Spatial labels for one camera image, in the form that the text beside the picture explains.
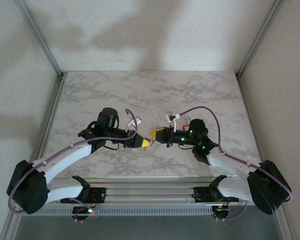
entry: white wall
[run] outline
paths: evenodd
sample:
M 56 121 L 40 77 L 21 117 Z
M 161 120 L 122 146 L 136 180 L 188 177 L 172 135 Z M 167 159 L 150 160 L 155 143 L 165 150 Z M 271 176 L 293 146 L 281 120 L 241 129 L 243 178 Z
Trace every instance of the white wall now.
M 29 160 L 56 75 L 12 0 L 0 0 L 0 234 L 16 163 Z
M 294 193 L 300 239 L 300 0 L 286 0 L 242 79 L 262 155 Z
M 274 0 L 26 0 L 63 71 L 236 71 Z

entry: gray floor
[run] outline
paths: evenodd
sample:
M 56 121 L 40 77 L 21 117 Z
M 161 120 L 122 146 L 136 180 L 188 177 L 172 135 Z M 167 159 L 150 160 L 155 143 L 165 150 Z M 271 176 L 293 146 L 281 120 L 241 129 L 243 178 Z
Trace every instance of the gray floor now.
M 233 216 L 242 206 L 233 206 Z M 275 216 L 249 206 L 228 222 L 211 216 L 104 216 L 88 223 L 71 217 L 23 217 L 17 240 L 279 240 Z

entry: marble tabletop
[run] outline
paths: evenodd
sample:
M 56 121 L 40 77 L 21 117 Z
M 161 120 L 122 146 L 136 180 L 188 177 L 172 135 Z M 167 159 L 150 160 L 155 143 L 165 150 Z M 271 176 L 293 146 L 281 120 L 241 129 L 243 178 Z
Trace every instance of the marble tabletop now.
M 70 71 L 66 77 L 45 156 L 81 140 L 78 133 L 110 107 L 118 111 L 120 128 L 131 117 L 142 119 L 138 132 L 146 136 L 157 127 L 168 127 L 166 112 L 181 113 L 195 106 L 211 108 L 221 126 L 224 149 L 258 163 L 260 156 L 243 99 L 232 71 Z M 185 117 L 203 119 L 209 137 L 217 142 L 217 125 L 204 109 Z M 65 169 L 58 177 L 212 177 L 230 173 L 198 162 L 191 150 L 155 142 L 147 148 L 101 148 Z

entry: white marble surface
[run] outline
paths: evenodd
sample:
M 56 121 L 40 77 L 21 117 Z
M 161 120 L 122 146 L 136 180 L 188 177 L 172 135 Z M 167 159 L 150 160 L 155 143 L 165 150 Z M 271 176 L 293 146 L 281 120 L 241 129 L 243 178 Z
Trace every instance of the white marble surface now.
M 211 108 L 221 125 L 221 145 L 229 151 L 259 161 L 256 143 L 231 71 L 72 71 L 65 81 L 45 156 L 75 143 L 77 134 L 95 121 L 105 107 L 118 111 L 120 128 L 131 119 L 129 108 L 142 118 L 142 135 L 157 127 L 169 126 L 165 113 L 181 113 L 195 106 Z M 203 119 L 209 137 L 217 142 L 212 115 L 197 109 L 182 117 Z M 186 124 L 178 121 L 179 128 Z M 166 148 L 158 142 L 147 148 L 101 148 L 64 170 L 59 177 L 80 175 L 104 177 L 209 177 L 227 174 L 198 162 L 191 150 L 177 145 Z

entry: purple cable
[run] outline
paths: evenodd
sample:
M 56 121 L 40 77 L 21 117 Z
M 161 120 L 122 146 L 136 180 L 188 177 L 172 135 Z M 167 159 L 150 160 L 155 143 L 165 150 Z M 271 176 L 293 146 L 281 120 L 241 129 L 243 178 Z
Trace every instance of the purple cable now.
M 195 109 L 206 109 L 208 110 L 214 117 L 215 119 L 215 122 L 216 122 L 216 125 L 217 125 L 217 128 L 218 128 L 218 148 L 219 148 L 219 151 L 221 153 L 224 153 L 225 156 L 237 161 L 237 162 L 240 162 L 242 164 L 245 164 L 245 165 L 248 165 L 248 163 L 242 159 L 239 159 L 235 156 L 231 156 L 229 155 L 228 153 L 225 153 L 225 151 L 223 151 L 223 149 L 221 148 L 221 129 L 220 129 L 220 124 L 219 124 L 219 121 L 217 119 L 217 116 L 215 115 L 215 113 L 208 107 L 206 106 L 196 106 L 196 107 L 193 107 L 193 108 L 190 108 L 189 110 L 187 111 L 184 111 L 182 113 L 180 113 L 179 115 L 182 116 L 192 110 L 195 110 Z M 269 178 L 271 178 L 272 180 L 274 180 L 277 184 L 280 185 L 280 187 L 282 187 L 284 190 L 286 190 L 286 192 L 289 194 L 289 198 L 287 200 L 285 200 L 284 202 L 285 203 L 289 203 L 292 201 L 293 199 L 293 195 L 292 195 L 292 192 L 291 190 L 286 186 L 284 185 L 281 181 L 279 181 L 275 176 L 271 175 L 269 172 L 267 172 L 266 170 L 262 169 L 261 167 L 257 166 L 257 165 L 254 165 L 254 164 L 250 164 L 251 167 L 255 168 L 255 169 L 258 169 L 260 172 L 264 173 L 265 175 L 267 175 Z
M 26 179 L 27 176 L 29 176 L 29 174 L 31 174 L 34 170 L 42 167 L 43 165 L 54 161 L 56 158 L 58 158 L 59 156 L 65 154 L 67 151 L 73 149 L 76 146 L 79 146 L 81 144 L 85 144 L 88 143 L 90 141 L 95 141 L 95 140 L 102 140 L 102 139 L 106 139 L 106 140 L 129 140 L 132 139 L 138 131 L 138 124 L 137 124 L 137 120 L 135 115 L 129 110 L 129 109 L 125 109 L 125 112 L 127 114 L 131 114 L 131 117 L 133 118 L 133 121 L 135 123 L 135 131 L 131 136 L 127 136 L 127 137 L 106 137 L 106 136 L 101 136 L 101 137 L 95 137 L 95 138 L 91 138 L 91 139 L 87 139 L 87 140 L 82 140 L 82 141 L 78 141 L 73 145 L 67 146 L 66 148 L 58 151 L 57 153 L 55 153 L 54 155 L 52 155 L 51 157 L 49 157 L 48 159 L 46 159 L 45 161 L 39 163 L 38 165 L 36 165 L 35 167 L 31 168 L 29 171 L 27 171 L 21 178 L 20 180 L 16 183 L 16 185 L 13 187 L 12 191 L 10 192 L 9 195 L 9 200 L 8 200 L 8 208 L 9 210 L 14 213 L 14 214 L 21 214 L 24 212 L 24 210 L 20 210 L 20 211 L 16 211 L 13 206 L 12 206 L 12 200 L 13 200 L 13 196 L 17 190 L 17 188 L 20 186 L 20 184 Z
M 76 211 L 76 213 L 75 213 L 75 215 L 74 215 L 74 221 L 75 221 L 75 222 L 77 222 L 77 215 L 78 215 L 78 213 L 81 212 L 82 210 L 84 210 L 85 208 L 91 209 L 92 212 L 93 212 L 94 215 L 95 215 L 95 218 L 90 219 L 90 220 L 81 220 L 80 222 L 81 222 L 82 224 L 83 224 L 83 223 L 87 223 L 87 222 L 94 221 L 94 220 L 96 220 L 96 219 L 98 218 L 98 213 L 97 213 L 92 207 L 88 206 L 88 205 L 85 204 L 84 202 L 79 201 L 79 200 L 77 200 L 77 199 L 75 199 L 75 198 L 68 197 L 68 199 L 70 199 L 70 200 L 72 200 L 72 201 L 75 201 L 75 202 L 77 202 L 78 204 L 81 204 L 82 206 L 84 206 L 84 207 L 80 208 L 78 211 Z
M 222 221 L 224 222 L 224 221 L 230 221 L 230 220 L 237 219 L 238 217 L 240 217 L 242 214 L 245 213 L 245 211 L 247 210 L 247 207 L 248 207 L 248 201 L 246 200 L 245 205 L 244 205 L 244 209 L 237 216 L 230 217 L 230 218 L 216 218 L 215 221 L 217 222 L 219 219 L 222 219 Z

